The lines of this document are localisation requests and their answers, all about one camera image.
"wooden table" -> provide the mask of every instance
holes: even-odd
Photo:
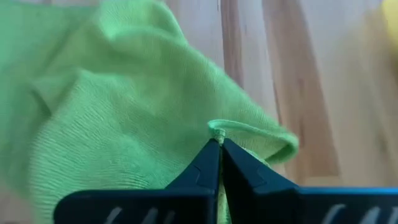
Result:
[[[278,172],[302,185],[398,185],[398,71],[381,0],[166,2],[188,41],[299,136]],[[0,217],[29,220],[6,195],[13,212]]]

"cloth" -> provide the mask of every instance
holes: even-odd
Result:
[[[264,162],[297,151],[292,133],[189,46],[164,3],[2,2],[0,21],[0,172],[37,223],[77,190],[164,188],[215,119],[211,129]]]

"black plastic tool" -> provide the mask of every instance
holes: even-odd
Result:
[[[87,190],[68,195],[58,203],[54,222],[215,224],[220,178],[234,224],[398,223],[398,189],[299,187],[230,139],[221,147],[210,139],[163,190]]]

